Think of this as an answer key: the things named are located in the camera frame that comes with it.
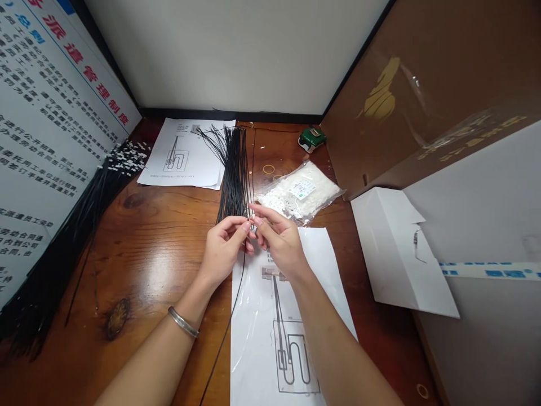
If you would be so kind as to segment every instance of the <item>plastic bag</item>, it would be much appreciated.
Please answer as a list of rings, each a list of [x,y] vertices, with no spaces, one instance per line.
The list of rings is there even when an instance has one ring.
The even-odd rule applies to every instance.
[[[265,207],[306,226],[316,214],[345,193],[310,161],[256,195]]]

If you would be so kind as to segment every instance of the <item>blue and white tape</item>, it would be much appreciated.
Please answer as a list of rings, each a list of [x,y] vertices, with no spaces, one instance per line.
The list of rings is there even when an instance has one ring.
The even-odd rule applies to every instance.
[[[535,262],[440,262],[447,277],[541,281],[541,269]]]

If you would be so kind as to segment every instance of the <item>human hand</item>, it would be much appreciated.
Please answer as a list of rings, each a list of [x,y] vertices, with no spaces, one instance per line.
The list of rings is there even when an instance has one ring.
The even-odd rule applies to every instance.
[[[254,255],[254,246],[246,239],[256,238],[250,227],[246,217],[229,216],[211,228],[197,278],[216,289],[231,273],[239,251]]]
[[[256,236],[262,249],[270,246],[276,266],[288,279],[311,272],[296,224],[281,214],[261,205],[250,204],[255,213],[251,220],[258,227]]]

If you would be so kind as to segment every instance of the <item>wooden table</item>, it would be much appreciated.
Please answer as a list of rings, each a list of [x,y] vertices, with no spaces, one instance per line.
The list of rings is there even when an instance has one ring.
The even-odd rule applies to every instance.
[[[275,175],[296,169],[308,155],[297,145],[306,126],[239,123],[254,154],[256,192]],[[161,123],[144,120],[136,136],[157,134]],[[335,179],[329,154],[321,147],[310,159]],[[264,165],[275,172],[265,174]],[[91,405],[141,341],[193,280],[206,232],[215,223],[220,192],[196,187],[150,187],[135,180],[118,196],[101,222],[67,327],[64,320],[76,277],[64,296],[45,348],[33,363],[2,357],[3,404]],[[374,302],[351,205],[337,199],[311,224],[326,227],[336,252],[359,342],[406,405],[435,405],[422,346],[408,310]],[[97,273],[97,302],[94,295]],[[122,331],[107,339],[108,314],[121,299],[130,301]],[[231,309],[231,280],[214,294],[173,404],[198,405],[223,338]],[[205,405],[229,404],[230,340],[205,397]],[[428,391],[428,399],[418,393]]]

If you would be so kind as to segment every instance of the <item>gold logo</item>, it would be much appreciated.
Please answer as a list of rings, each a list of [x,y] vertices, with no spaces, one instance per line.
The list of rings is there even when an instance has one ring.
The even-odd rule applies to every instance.
[[[383,121],[394,111],[395,98],[389,91],[394,75],[398,72],[400,58],[391,58],[385,69],[378,78],[378,85],[372,89],[365,101],[365,107],[355,119],[363,113],[376,121]]]

